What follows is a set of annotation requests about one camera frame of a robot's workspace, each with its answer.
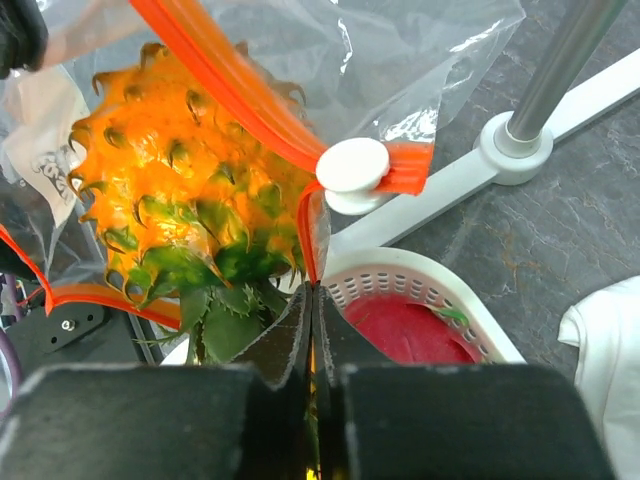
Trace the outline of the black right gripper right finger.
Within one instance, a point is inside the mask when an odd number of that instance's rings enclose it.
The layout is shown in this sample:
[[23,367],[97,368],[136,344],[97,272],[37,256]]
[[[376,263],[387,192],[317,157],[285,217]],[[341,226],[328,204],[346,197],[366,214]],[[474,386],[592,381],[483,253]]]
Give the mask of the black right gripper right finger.
[[400,365],[312,297],[325,479],[611,479],[576,388],[526,363]]

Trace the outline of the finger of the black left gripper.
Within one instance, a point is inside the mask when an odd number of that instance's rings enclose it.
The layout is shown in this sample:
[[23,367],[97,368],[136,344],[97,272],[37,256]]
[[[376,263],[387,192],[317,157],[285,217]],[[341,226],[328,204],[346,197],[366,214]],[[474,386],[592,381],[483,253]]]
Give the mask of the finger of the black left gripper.
[[34,0],[1,0],[1,79],[42,67],[48,29]]

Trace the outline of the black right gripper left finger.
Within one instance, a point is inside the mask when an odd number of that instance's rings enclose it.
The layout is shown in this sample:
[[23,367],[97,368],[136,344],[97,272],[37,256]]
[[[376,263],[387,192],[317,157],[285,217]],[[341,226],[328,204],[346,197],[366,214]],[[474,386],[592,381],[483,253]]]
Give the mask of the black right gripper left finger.
[[37,370],[1,425],[5,479],[302,479],[312,287],[231,363]]

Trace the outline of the clear zip bag orange zipper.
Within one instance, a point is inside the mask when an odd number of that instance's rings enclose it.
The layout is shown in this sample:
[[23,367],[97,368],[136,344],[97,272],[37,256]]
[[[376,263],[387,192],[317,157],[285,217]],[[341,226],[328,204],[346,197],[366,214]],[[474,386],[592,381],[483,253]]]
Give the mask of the clear zip bag orange zipper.
[[437,130],[466,102],[519,23],[517,1],[36,1],[42,67],[1,79],[1,268],[31,274],[45,306],[90,302],[176,327],[175,297],[139,308],[104,279],[107,254],[70,188],[84,159],[72,125],[102,98],[93,76],[160,43],[265,147],[309,173],[297,210],[306,272],[322,276],[327,200],[375,160],[377,194],[416,195]]

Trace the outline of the orange toy pineapple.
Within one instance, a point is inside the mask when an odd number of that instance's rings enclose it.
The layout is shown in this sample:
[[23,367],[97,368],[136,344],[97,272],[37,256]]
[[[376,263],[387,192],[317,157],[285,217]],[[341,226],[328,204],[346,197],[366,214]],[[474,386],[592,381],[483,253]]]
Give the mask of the orange toy pineapple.
[[297,228],[309,173],[251,135],[169,48],[96,73],[101,104],[68,137],[67,177],[90,205],[106,284],[143,308],[180,303],[187,359],[231,361],[285,310],[284,275],[306,272]]

